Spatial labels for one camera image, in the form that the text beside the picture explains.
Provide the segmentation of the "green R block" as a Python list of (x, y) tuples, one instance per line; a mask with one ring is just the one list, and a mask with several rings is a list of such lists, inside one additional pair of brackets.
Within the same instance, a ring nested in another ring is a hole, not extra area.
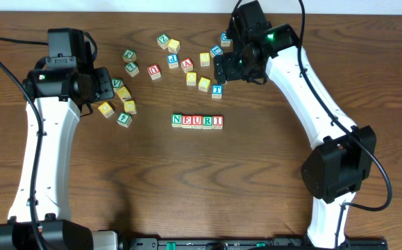
[(212, 116), (203, 116), (202, 129), (212, 129)]

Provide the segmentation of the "red E block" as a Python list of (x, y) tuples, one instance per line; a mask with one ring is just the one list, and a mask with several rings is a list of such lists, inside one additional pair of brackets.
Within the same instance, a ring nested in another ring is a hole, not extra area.
[(192, 116), (191, 115), (183, 115), (182, 116), (181, 127), (182, 128), (192, 128)]

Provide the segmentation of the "green N block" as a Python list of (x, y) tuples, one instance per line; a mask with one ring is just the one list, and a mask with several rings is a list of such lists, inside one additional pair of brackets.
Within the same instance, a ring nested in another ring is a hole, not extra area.
[(182, 114), (172, 114), (171, 115), (171, 125), (173, 127), (181, 127), (182, 126)]

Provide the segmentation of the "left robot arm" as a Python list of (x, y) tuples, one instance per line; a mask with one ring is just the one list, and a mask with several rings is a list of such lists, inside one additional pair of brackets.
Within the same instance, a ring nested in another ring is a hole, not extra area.
[(27, 102), (28, 133), (17, 194), (0, 224), (0, 249), (122, 249), (116, 231), (73, 223), (68, 198), (82, 107), (113, 98), (111, 77), (94, 67), (97, 45), (89, 33), (53, 28), (45, 44), (48, 56), (15, 82)]

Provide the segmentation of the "red I block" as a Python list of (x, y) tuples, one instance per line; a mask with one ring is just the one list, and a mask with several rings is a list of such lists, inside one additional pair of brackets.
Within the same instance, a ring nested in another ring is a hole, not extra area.
[(224, 117), (222, 115), (215, 115), (212, 117), (212, 128), (223, 129)]

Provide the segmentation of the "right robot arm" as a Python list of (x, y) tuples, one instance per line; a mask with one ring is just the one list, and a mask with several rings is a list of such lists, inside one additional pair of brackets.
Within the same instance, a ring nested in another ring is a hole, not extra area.
[(340, 109), (311, 68), (293, 28), (272, 26), (258, 1), (236, 4), (225, 38), (233, 50), (214, 57), (215, 80), (220, 85), (273, 81), (283, 93), (312, 149), (301, 166), (313, 196), (308, 240), (318, 248), (342, 246), (348, 213), (342, 204), (352, 202), (369, 177), (376, 144), (373, 130), (359, 128)]

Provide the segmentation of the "blue P block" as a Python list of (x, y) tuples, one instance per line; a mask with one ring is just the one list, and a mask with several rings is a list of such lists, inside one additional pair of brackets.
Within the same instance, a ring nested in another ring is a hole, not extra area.
[(179, 67), (178, 55), (175, 53), (167, 55), (167, 62), (170, 69)]

